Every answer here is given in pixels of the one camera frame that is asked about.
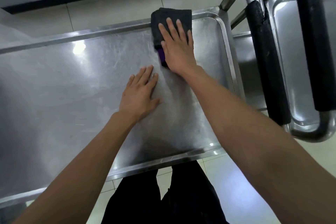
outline pant leg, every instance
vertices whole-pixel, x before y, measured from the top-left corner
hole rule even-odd
[[[157,172],[123,178],[106,206],[102,224],[155,223],[161,202]]]
[[[162,199],[170,223],[227,223],[216,191],[197,161],[172,166],[170,189]]]

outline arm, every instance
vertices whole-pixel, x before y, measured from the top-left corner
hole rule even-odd
[[[159,25],[169,68],[194,91],[218,141],[282,223],[336,223],[336,179],[292,137],[196,65],[193,39]]]
[[[48,188],[14,222],[85,224],[102,190],[113,160],[132,127],[153,111],[150,100],[158,80],[149,80],[153,66],[141,68],[128,81],[114,113],[98,135],[67,165]]]

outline hand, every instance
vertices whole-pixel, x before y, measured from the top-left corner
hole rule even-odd
[[[119,111],[131,114],[136,122],[145,118],[162,102],[160,98],[151,100],[151,93],[158,81],[157,73],[149,80],[152,71],[153,65],[150,65],[142,67],[136,76],[132,74],[120,101]]]
[[[191,31],[188,30],[187,34],[189,42],[187,43],[186,34],[180,20],[176,21],[178,33],[170,18],[167,18],[167,24],[171,36],[168,31],[166,31],[163,24],[159,23],[159,29],[164,39],[164,41],[161,42],[161,45],[165,52],[166,63],[170,70],[183,76],[183,73],[188,69],[197,67],[194,56],[193,36]]]

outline folded cloth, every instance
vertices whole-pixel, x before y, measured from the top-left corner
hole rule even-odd
[[[192,30],[191,10],[177,10],[171,8],[160,8],[154,11],[150,17],[150,26],[152,28],[154,48],[158,51],[162,66],[168,67],[165,61],[165,55],[162,50],[161,41],[163,36],[159,30],[159,23],[162,23],[166,30],[170,33],[166,19],[171,18],[174,27],[177,30],[176,20],[179,19],[182,23],[183,30],[188,40],[187,31]]]

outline person's left arm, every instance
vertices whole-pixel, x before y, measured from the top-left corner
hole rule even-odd
[[[152,70],[131,75],[119,111],[14,224],[86,223],[128,133],[161,102],[150,99],[158,80],[157,73],[149,80]]]

